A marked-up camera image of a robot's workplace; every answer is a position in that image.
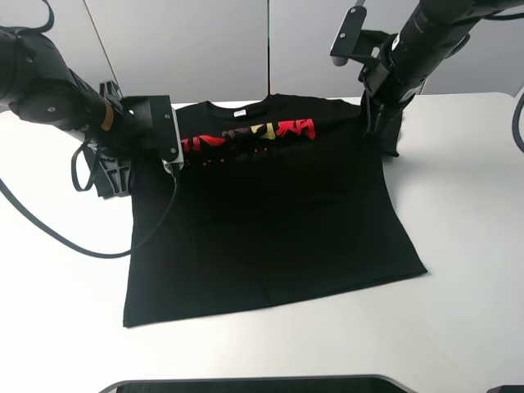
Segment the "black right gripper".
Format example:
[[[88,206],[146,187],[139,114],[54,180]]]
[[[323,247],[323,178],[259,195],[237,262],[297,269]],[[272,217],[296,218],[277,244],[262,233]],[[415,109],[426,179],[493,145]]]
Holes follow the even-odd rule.
[[[397,151],[404,105],[420,89],[426,71],[417,58],[417,45],[403,33],[363,32],[364,53],[370,56],[361,75],[369,92],[364,92],[365,137],[381,137],[382,151]]]

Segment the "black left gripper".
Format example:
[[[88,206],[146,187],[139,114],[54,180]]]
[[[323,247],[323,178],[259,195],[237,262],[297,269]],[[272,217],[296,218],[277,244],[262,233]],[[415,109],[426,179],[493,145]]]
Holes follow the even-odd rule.
[[[129,195],[131,160],[155,152],[162,161],[172,161],[172,106],[168,95],[123,97],[113,81],[99,85],[99,93],[111,108],[111,124],[95,137],[102,155],[97,169],[99,197]]]

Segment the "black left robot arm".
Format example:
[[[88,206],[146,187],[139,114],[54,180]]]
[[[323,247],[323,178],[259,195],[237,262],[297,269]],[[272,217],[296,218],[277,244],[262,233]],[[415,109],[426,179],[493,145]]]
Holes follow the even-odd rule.
[[[45,124],[80,141],[90,173],[85,185],[71,159],[78,192],[103,198],[130,193],[132,159],[152,151],[166,170],[181,147],[170,98],[124,97],[114,81],[92,88],[70,69],[55,44],[35,29],[1,29],[1,104],[21,120]]]

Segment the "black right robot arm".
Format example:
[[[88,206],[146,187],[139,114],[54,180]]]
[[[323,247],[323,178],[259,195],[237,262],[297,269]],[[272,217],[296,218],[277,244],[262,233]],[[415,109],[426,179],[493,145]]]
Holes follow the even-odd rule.
[[[481,20],[519,7],[522,1],[421,1],[401,31],[382,42],[364,83],[368,134],[385,156],[397,157],[404,109],[437,67],[460,50]]]

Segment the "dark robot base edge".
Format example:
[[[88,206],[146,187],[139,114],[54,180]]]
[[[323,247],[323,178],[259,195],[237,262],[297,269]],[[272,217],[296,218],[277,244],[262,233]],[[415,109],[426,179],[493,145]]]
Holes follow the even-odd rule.
[[[129,380],[103,392],[411,392],[380,375]]]

